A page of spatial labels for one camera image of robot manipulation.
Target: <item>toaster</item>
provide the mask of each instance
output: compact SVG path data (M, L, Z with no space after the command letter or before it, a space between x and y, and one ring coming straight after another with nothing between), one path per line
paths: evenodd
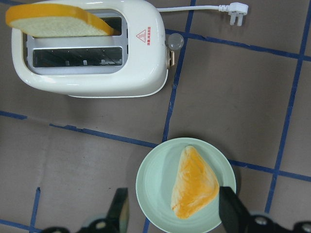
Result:
M34 38L12 29L12 56L28 85L81 98L144 97L165 84L173 51L159 11L144 0L50 0L80 7L120 35Z

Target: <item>round plate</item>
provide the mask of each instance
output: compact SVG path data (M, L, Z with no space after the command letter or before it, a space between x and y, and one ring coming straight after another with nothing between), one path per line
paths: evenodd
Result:
M226 157L211 144L195 138L176 138L155 147L142 161L136 178L138 203L146 217L168 233L206 233L217 227L219 195L206 207L189 217L179 219L171 209L171 195L181 151L194 146L215 172L220 186L236 192L232 167Z

